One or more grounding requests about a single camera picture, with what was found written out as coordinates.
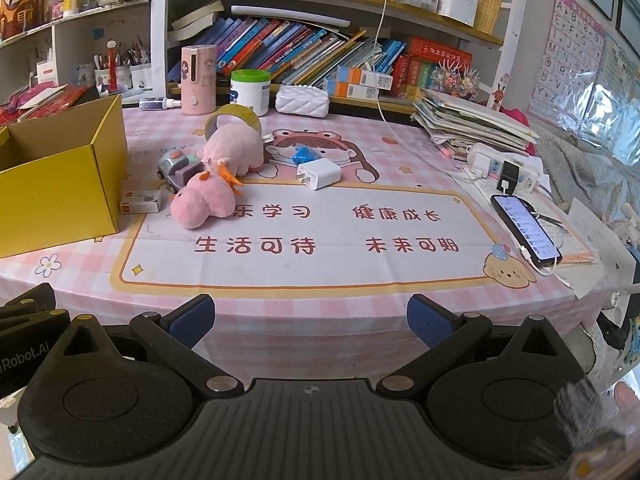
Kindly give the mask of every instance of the white charger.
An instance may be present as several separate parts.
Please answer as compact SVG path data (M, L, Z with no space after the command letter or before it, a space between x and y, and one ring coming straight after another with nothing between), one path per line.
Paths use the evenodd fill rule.
M313 190L340 182L341 176L340 166L328 158L318 158L298 166L298 180Z

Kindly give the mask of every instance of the pink cylindrical device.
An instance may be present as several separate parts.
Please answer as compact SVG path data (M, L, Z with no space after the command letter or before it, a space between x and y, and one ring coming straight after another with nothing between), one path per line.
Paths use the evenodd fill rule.
M206 115L216 109L216 47L194 45L182 48L180 64L182 113Z

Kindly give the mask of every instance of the pink plush toy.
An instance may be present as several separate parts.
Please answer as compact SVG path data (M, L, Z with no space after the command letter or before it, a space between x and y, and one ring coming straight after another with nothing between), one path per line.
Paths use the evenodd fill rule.
M232 175L245 176L249 169L257 170L264 164L262 137L246 123L225 124L207 140L202 161L209 171L222 163Z
M174 197L171 215L187 229L200 227L210 216L227 217L236 209L236 194L241 194L234 186L244 184L224 164L216 173L198 173Z

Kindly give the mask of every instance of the table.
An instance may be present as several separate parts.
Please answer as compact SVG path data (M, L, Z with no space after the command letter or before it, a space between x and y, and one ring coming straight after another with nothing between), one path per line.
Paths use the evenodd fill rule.
M197 133L206 117L133 108L124 120L124 189L157 189L158 157L204 144ZM267 147L271 160L248 179L234 218L210 218L191 232L171 220L168 205L146 218L122 215L119 234L0 260L0 299L46 280L72 316L121 324L207 292L216 323L196 350L243 381L379 376L400 367L426 350L406 323L413 292L500 324L543 314L566 333L595 322L606 282L581 300L554 277L531 282L507 231L445 173L453 166L420 128L275 111L261 121L263 131L276 130L277 147ZM295 176L286 155L301 142L339 162L345 182L316 192L284 185ZM511 246L508 263L519 276L511 285L522 288L489 277L502 270L496 243Z

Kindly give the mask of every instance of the orange plush horn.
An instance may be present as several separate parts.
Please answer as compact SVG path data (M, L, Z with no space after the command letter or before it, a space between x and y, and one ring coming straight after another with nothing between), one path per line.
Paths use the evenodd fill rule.
M242 195L242 193L240 193L234 186L244 187L244 184L236 179L235 175L231 174L224 162L220 162L218 164L218 174L227 184L229 184L229 186L231 186L231 189L236 195Z

